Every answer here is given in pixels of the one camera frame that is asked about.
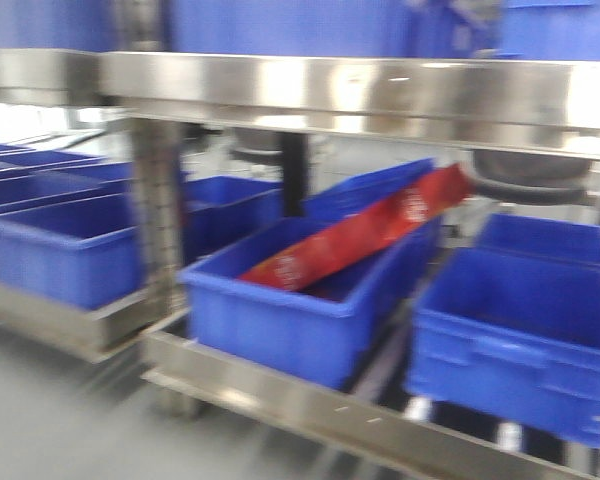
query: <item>concrete floor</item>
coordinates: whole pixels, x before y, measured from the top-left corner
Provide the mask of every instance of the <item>concrete floor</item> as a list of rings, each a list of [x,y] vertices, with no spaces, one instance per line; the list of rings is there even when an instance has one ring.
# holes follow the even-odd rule
[[[128,351],[93,366],[0,329],[0,480],[406,480],[210,407],[169,417]]]

